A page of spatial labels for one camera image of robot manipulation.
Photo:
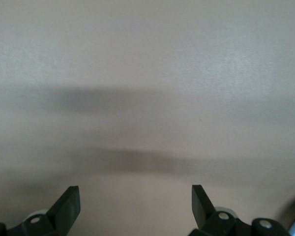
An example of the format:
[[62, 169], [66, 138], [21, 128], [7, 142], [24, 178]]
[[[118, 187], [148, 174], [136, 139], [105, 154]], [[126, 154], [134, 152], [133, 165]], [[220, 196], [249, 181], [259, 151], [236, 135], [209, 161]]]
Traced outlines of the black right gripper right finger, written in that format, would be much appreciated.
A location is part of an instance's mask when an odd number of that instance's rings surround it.
[[201, 185], [192, 186], [192, 212], [197, 228], [191, 236], [288, 236], [277, 221], [256, 218], [246, 224], [224, 210], [216, 210]]

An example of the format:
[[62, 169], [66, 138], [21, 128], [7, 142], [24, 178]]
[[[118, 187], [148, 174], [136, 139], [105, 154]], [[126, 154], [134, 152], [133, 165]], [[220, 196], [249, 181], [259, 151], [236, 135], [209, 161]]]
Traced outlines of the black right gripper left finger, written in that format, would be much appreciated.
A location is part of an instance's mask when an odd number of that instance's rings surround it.
[[48, 209], [7, 229], [0, 222], [0, 236], [66, 236], [80, 214], [78, 186], [70, 186]]

